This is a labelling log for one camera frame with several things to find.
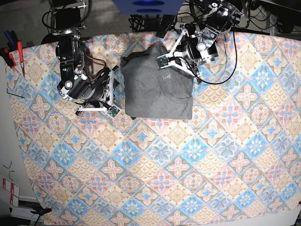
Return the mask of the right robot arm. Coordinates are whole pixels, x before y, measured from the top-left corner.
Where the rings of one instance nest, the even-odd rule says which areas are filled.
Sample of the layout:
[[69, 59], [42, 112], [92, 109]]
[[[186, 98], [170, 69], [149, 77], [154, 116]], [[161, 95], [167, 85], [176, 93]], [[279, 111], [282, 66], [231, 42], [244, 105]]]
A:
[[114, 118], [121, 108], [114, 101], [114, 89], [119, 84], [114, 73], [102, 59], [93, 57], [80, 37], [85, 20], [92, 10], [90, 0], [50, 0], [50, 21], [43, 25], [58, 37], [55, 49], [60, 61], [61, 81], [57, 85], [63, 99], [78, 105], [82, 112], [103, 112]]

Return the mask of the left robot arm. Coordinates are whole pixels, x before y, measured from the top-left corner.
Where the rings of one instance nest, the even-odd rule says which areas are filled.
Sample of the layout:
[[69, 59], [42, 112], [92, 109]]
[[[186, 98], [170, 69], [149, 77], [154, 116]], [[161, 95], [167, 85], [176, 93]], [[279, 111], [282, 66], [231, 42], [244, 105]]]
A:
[[205, 83], [201, 65], [218, 57], [217, 39], [240, 21], [245, 6], [239, 0], [191, 0], [189, 7], [194, 21], [179, 25], [179, 38], [157, 63], [160, 69], [174, 67]]

